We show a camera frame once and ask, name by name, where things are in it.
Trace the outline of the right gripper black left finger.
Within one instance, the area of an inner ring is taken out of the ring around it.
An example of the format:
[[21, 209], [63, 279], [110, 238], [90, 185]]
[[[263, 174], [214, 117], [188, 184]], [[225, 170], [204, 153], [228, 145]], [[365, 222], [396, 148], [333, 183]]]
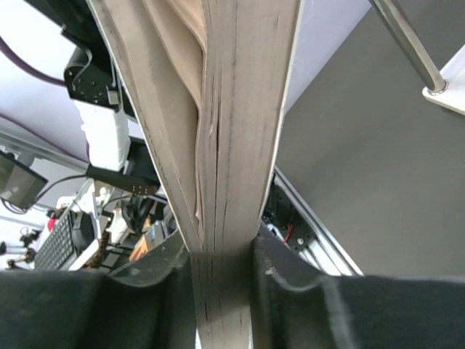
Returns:
[[175, 233], [112, 273], [4, 271], [3, 348], [194, 348], [190, 260]]

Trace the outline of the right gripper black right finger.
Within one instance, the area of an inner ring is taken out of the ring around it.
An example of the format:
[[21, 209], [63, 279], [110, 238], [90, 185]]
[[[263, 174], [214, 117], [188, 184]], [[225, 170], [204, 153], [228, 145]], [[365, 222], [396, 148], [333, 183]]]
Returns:
[[462, 278], [330, 276], [268, 232], [253, 241], [255, 348], [462, 348]]

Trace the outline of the green 104-storey treehouse book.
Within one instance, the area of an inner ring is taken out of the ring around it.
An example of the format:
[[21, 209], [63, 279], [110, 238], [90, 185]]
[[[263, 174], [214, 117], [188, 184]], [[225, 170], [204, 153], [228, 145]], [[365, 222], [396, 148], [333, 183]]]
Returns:
[[190, 253], [204, 348], [247, 348], [249, 255], [300, 1], [91, 1]]

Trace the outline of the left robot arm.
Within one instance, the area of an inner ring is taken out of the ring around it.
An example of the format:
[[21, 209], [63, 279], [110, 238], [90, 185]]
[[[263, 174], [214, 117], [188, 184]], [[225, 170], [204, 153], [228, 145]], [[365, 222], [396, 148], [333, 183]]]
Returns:
[[86, 1], [30, 1], [76, 45], [64, 86], [82, 120], [89, 165], [86, 176], [136, 195], [161, 184], [145, 142], [129, 134], [135, 113], [105, 40]]

